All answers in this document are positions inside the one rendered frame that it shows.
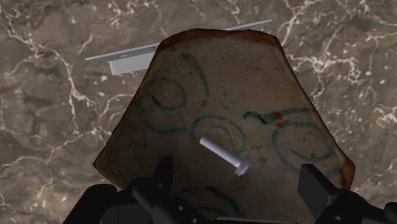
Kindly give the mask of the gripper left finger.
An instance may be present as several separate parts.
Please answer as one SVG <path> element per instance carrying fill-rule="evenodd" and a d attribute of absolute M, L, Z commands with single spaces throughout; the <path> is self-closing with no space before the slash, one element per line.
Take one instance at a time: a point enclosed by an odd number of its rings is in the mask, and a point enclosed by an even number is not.
<path fill-rule="evenodd" d="M 118 191 L 110 184 L 88 187 L 62 224 L 105 224 L 103 216 L 118 209 L 110 224 L 211 224 L 179 196 L 171 196 L 173 162 L 162 156 L 151 177 L 139 177 Z"/>

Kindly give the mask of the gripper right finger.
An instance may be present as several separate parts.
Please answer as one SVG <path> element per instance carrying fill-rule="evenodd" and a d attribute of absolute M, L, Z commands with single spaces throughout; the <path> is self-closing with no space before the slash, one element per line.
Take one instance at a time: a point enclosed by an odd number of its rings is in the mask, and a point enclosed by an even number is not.
<path fill-rule="evenodd" d="M 397 224 L 397 202 L 377 208 L 357 193 L 334 186 L 313 164 L 302 164 L 298 193 L 314 224 Z"/>

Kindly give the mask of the grey metal screw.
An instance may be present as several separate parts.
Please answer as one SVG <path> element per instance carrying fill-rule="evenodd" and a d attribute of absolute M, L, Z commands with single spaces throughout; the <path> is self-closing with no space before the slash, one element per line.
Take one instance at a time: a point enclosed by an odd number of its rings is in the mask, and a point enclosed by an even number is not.
<path fill-rule="evenodd" d="M 236 168 L 235 174 L 238 176 L 243 175 L 249 169 L 251 165 L 251 157 L 246 155 L 244 158 L 232 153 L 230 150 L 225 148 L 224 146 L 220 145 L 216 141 L 212 140 L 209 137 L 202 137 L 199 143 L 222 158 L 223 160 L 227 161 L 229 164 Z"/>

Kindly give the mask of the brown plate with green swirls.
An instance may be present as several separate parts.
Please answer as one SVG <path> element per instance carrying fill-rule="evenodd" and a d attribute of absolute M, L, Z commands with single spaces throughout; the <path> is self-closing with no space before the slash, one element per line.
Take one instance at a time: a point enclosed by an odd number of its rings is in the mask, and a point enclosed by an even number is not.
<path fill-rule="evenodd" d="M 241 176 L 199 141 L 251 157 Z M 310 224 L 297 190 L 314 164 L 349 189 L 355 166 L 299 84 L 277 37 L 192 29 L 163 40 L 94 167 L 116 186 L 173 157 L 172 193 L 208 218 Z"/>

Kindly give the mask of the grey metal angle bracket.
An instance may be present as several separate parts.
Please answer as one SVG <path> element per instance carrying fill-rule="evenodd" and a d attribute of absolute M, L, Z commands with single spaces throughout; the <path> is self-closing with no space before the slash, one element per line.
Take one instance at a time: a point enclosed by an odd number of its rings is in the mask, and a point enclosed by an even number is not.
<path fill-rule="evenodd" d="M 264 20 L 222 28 L 221 30 L 241 31 L 251 29 L 260 31 L 266 26 L 266 24 L 273 21 L 273 18 L 266 18 Z M 115 52 L 103 53 L 100 55 L 87 57 L 85 60 L 107 62 L 110 66 L 111 74 L 113 76 L 124 73 L 133 73 L 149 68 L 150 62 L 154 57 L 159 44 L 160 42 L 157 42 Z"/>

